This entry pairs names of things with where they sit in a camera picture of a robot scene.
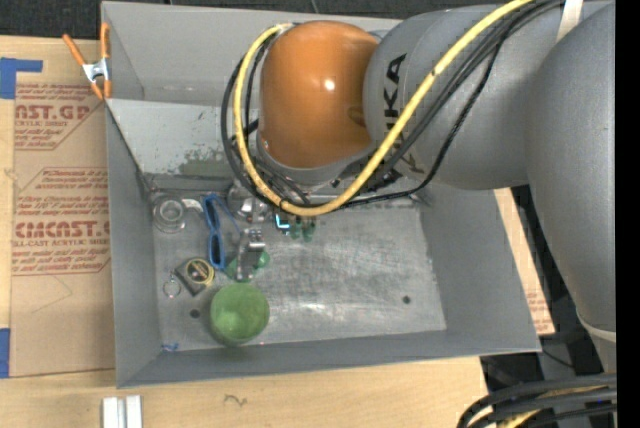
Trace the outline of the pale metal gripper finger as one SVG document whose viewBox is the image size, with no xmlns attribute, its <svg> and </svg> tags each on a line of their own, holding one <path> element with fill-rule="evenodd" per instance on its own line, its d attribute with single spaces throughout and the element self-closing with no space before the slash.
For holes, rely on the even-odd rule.
<svg viewBox="0 0 640 428">
<path fill-rule="evenodd" d="M 236 280 L 247 282 L 252 279 L 252 264 L 250 263 L 249 231 L 244 230 L 240 236 L 236 263 Z"/>
<path fill-rule="evenodd" d="M 267 263 L 266 243 L 261 229 L 249 230 L 249 261 L 253 268 L 262 268 Z"/>
</svg>

